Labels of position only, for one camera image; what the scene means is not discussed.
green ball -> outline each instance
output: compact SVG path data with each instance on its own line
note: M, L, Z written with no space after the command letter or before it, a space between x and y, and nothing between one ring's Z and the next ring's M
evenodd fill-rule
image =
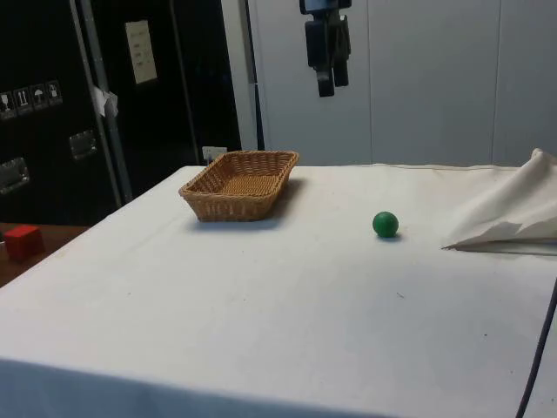
M380 212L373 218L373 230L381 238L392 238L399 230L399 220L390 212Z

warning symbol sticker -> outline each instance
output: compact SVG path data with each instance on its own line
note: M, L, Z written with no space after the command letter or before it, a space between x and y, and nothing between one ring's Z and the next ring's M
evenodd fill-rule
M51 106L61 105L63 103L62 91L60 90L60 83L58 83L57 80L49 81L46 84L46 95L49 99L49 104Z
M11 91L0 93L0 120L12 119L16 116L16 104Z
M46 96L44 84L31 86L31 98L33 99L33 107L36 111L49 107L49 99Z
M18 115L26 115L33 111L33 104L31 103L31 95L29 89L14 90L14 97L16 99L16 108Z

electrical outlet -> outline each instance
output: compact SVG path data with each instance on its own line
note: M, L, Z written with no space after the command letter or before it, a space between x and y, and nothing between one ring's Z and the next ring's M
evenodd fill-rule
M204 146L203 159L207 163L214 161L219 155L226 154L228 150L224 146Z

metal latch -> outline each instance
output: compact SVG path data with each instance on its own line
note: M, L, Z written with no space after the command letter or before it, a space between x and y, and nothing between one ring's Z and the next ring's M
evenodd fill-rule
M85 131L70 137L70 148L73 159L89 157L97 152L97 139L93 131Z
M15 158L0 165L0 195L13 192L29 182L29 170L23 158Z

metal pole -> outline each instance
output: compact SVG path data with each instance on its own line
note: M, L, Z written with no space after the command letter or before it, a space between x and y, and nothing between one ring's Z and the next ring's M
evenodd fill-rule
M104 69L103 54L98 42L97 27L95 26L95 18L93 16L93 9L91 8L91 1L80 0L80 4L81 11L84 14L85 32L87 33L89 46L91 48L93 69L95 70L95 74L97 75L98 88L102 91L108 91L108 79L106 77L106 71ZM127 203L133 199L133 195L131 194L131 184L130 178L128 176L128 170L125 166L120 132L118 130L116 116L114 115L112 106L106 106L105 114L109 137L111 139L112 151L114 152L114 158L116 160L118 177L120 178L120 185L122 186L124 201Z
M193 152L195 152L195 162L197 165L201 165L199 161L199 149L198 141L195 138L195 130L193 129L193 116L191 115L190 107L190 94L188 93L188 84L185 79L185 67L184 67L184 55L182 54L182 43L180 42L180 35L178 32L178 21L176 20L176 11L174 7L175 0L169 0L169 9L172 18L172 29L174 30L174 40L176 45L176 53L178 54L178 61L180 65L180 75L182 78L182 89L184 90L185 107L188 117L188 123L190 125L190 135L191 142L193 144Z
M87 79L87 85L89 87L89 92L91 95L91 102L93 108L95 109L95 121L97 123L98 135L101 139L101 144L103 144L104 149L104 159L106 159L106 165L108 168L108 174L111 179L112 191L114 193L114 199L116 201L116 206L119 208L122 206L122 199L120 198L120 192L118 190L118 184L116 180L116 175L114 173L114 166L112 165L111 151L108 148L108 143L106 141L106 134L104 133L103 123L98 115L97 107L95 105L94 98L94 85L93 78L91 76L91 68L89 66L89 58L87 58L87 50L85 49L84 37L81 32L81 24L79 23L79 16L77 15L76 3L74 0L70 0L71 16L73 18L73 23L76 28L77 43L79 44L79 51L81 52L81 58L83 59L85 78Z

